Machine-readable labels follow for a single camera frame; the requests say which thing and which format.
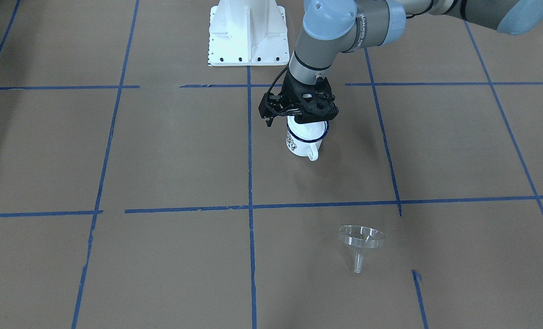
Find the funnel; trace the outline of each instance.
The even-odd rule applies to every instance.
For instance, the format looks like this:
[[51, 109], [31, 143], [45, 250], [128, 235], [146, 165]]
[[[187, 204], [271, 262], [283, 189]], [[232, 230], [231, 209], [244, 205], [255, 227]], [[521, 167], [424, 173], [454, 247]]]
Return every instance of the funnel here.
[[371, 227], [343, 225], [339, 228], [339, 238], [353, 248], [355, 252], [355, 273], [361, 273], [363, 252], [368, 249], [380, 248], [385, 241], [385, 234]]

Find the mug handle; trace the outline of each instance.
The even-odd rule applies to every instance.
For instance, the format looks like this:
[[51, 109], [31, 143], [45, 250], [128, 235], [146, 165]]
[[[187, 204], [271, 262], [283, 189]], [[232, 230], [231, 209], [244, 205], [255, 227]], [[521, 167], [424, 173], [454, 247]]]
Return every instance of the mug handle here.
[[318, 160], [318, 148], [316, 147], [316, 143], [310, 144], [310, 151], [308, 152], [308, 156], [310, 161]]

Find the white bracket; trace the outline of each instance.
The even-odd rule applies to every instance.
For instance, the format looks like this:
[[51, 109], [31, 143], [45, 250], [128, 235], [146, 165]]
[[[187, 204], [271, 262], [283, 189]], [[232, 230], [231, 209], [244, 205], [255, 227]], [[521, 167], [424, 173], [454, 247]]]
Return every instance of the white bracket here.
[[220, 0], [211, 8], [208, 64], [286, 65], [286, 10], [276, 0]]

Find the blue grid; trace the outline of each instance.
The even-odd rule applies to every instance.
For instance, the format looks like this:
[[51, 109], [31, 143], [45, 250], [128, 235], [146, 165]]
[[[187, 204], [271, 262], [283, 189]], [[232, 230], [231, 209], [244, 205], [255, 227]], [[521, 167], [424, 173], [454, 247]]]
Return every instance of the blue grid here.
[[[10, 29], [12, 27], [12, 24], [14, 23], [15, 16], [17, 14], [17, 10], [19, 8], [21, 0], [17, 0], [16, 5], [14, 7], [14, 10], [12, 12], [12, 16], [10, 18], [10, 22], [8, 23], [8, 26], [6, 28], [6, 31], [4, 33], [4, 37], [0, 43], [0, 53], [2, 51], [2, 48], [6, 42], [6, 39], [10, 33]], [[103, 213], [103, 210], [100, 210], [100, 203], [101, 203], [101, 196], [102, 196], [102, 190], [103, 190], [103, 184], [105, 181], [105, 174], [107, 169], [107, 163], [109, 160], [109, 154], [111, 151], [111, 142], [113, 138], [113, 130], [115, 128], [115, 119], [117, 118], [117, 111], [119, 109], [119, 102], [121, 99], [121, 93], [123, 89], [131, 89], [131, 88], [140, 88], [139, 85], [125, 85], [123, 84], [123, 81], [125, 79], [125, 73], [127, 71], [127, 62], [129, 58], [129, 50], [131, 48], [132, 38], [133, 38], [133, 32], [135, 28], [135, 22], [136, 17], [138, 14], [138, 5], [139, 0], [136, 0], [135, 7], [133, 11], [133, 17], [132, 17], [132, 23], [131, 23], [131, 29], [129, 32], [129, 39], [127, 43], [127, 48], [125, 51], [125, 58], [123, 60], [123, 67], [121, 72], [121, 79], [119, 81], [118, 85], [66, 85], [66, 86], [17, 86], [17, 87], [0, 87], [0, 90], [81, 90], [81, 89], [116, 89], [117, 90], [117, 98], [115, 100], [115, 106], [113, 109], [113, 116], [111, 121], [111, 127], [109, 129], [109, 136], [106, 144], [105, 149], [105, 157], [104, 162], [102, 165], [101, 170], [101, 177], [99, 182], [99, 188], [98, 188], [98, 194], [96, 198], [95, 208], [94, 210], [83, 210], [83, 211], [49, 211], [49, 212], [13, 212], [13, 213], [0, 213], [0, 218], [10, 218], [10, 217], [46, 217], [46, 216], [63, 216], [63, 215], [92, 215], [92, 221], [90, 225], [90, 232], [89, 232], [89, 238], [88, 238], [88, 247], [87, 247], [87, 260], [85, 262], [85, 265], [83, 266], [83, 271], [81, 274], [81, 281], [79, 285], [79, 293], [77, 296], [77, 301], [75, 304], [75, 313], [73, 315], [73, 322], [72, 322], [72, 329], [75, 329], [77, 327], [77, 321], [79, 317], [79, 310], [80, 310], [80, 303], [82, 300], [86, 275], [87, 275], [87, 269], [88, 269], [88, 262], [90, 259], [91, 254], [91, 248], [92, 248], [92, 242], [93, 242], [93, 231], [96, 226], [96, 219], [99, 214]], [[470, 37], [470, 40], [472, 41], [472, 44], [476, 50], [476, 53], [478, 55], [478, 58], [481, 62], [483, 71], [487, 77], [486, 82], [440, 82], [440, 83], [376, 83], [373, 78], [370, 58], [368, 56], [367, 49], [365, 49], [365, 58], [366, 58], [366, 64], [367, 64], [367, 70], [368, 75], [370, 78], [370, 83], [347, 83], [346, 86], [350, 87], [358, 87], [358, 86], [369, 86], [372, 88], [373, 96], [374, 96], [374, 102], [376, 105], [376, 110], [378, 112], [378, 118], [380, 122], [380, 128], [382, 130], [383, 135], [383, 142], [384, 147], [386, 150], [390, 171], [391, 171], [391, 179], [392, 179], [392, 185], [395, 193], [395, 200], [384, 200], [384, 201], [367, 201], [367, 202], [318, 202], [318, 203], [293, 203], [293, 204], [253, 204], [253, 192], [252, 192], [252, 185], [253, 185], [253, 175], [252, 175], [252, 140], [251, 140], [251, 89], [253, 87], [269, 87], [269, 84], [251, 84], [251, 68], [248, 66], [247, 69], [247, 84], [190, 84], [190, 85], [182, 85], [180, 88], [247, 88], [248, 92], [248, 167], [249, 167], [249, 204], [247, 205], [236, 205], [236, 206], [207, 206], [207, 207], [176, 207], [176, 208], [138, 208], [138, 209], [126, 209], [126, 214], [140, 214], [140, 213], [153, 213], [153, 212], [186, 212], [186, 211], [219, 211], [219, 210], [248, 210], [249, 211], [249, 237], [250, 237], [250, 263], [251, 263], [251, 310], [252, 310], [252, 327], [253, 329], [256, 329], [257, 327], [257, 307], [256, 307], [256, 286], [255, 286], [255, 241], [254, 241], [254, 233], [253, 233], [253, 210], [254, 209], [269, 209], [269, 208], [313, 208], [313, 207], [352, 207], [352, 206], [384, 206], [384, 205], [397, 205], [397, 208], [399, 210], [399, 215], [401, 216], [402, 213], [402, 205], [403, 204], [431, 204], [431, 203], [449, 203], [449, 202], [507, 202], [507, 201], [516, 201], [516, 200], [536, 200], [537, 205], [539, 207], [539, 210], [543, 216], [543, 195], [539, 195], [537, 193], [537, 190], [535, 189], [535, 185], [533, 183], [533, 180], [531, 179], [531, 175], [529, 174], [527, 165], [524, 161], [523, 155], [520, 152], [520, 148], [516, 142], [516, 138], [514, 133], [512, 132], [512, 129], [510, 127], [509, 121], [507, 119], [507, 116], [503, 110], [503, 106], [501, 104], [501, 101], [499, 99], [499, 96], [497, 95], [497, 92], [495, 91], [495, 85], [543, 85], [543, 81], [528, 81], [528, 82], [493, 82], [489, 76], [489, 72], [487, 71], [487, 68], [485, 66], [485, 63], [483, 61], [483, 58], [479, 52], [479, 48], [474, 40], [474, 37], [472, 35], [472, 32], [470, 31], [470, 27], [468, 26], [468, 23], [464, 23], [466, 30], [468, 32], [468, 35]], [[511, 137], [511, 141], [514, 145], [514, 148], [516, 149], [516, 152], [518, 154], [518, 157], [520, 159], [520, 162], [522, 164], [522, 168], [524, 169], [526, 173], [526, 177], [528, 179], [528, 183], [533, 191], [533, 196], [492, 196], [492, 197], [485, 197], [485, 198], [441, 198], [441, 199], [422, 199], [422, 200], [401, 200], [399, 197], [399, 192], [397, 190], [397, 182], [395, 179], [395, 172], [394, 172], [394, 166], [391, 162], [391, 156], [387, 144], [387, 136], [386, 136], [386, 129], [385, 124], [382, 119], [380, 106], [378, 102], [378, 93], [376, 90], [376, 86], [412, 86], [412, 85], [489, 85], [491, 88], [491, 91], [493, 91], [493, 95], [495, 97], [495, 101], [497, 102], [497, 106], [499, 107], [499, 110], [501, 112], [501, 116], [503, 117], [503, 121], [506, 125], [506, 128], [508, 130], [508, 133]], [[422, 301], [422, 293], [420, 290], [420, 282], [422, 281], [422, 277], [416, 270], [412, 270], [412, 277], [414, 280], [415, 288], [416, 288], [416, 295], [418, 298], [418, 304], [420, 306], [420, 313], [422, 316], [422, 322], [424, 325], [424, 329], [428, 329], [428, 322], [426, 319], [426, 311], [424, 308], [424, 303]]]

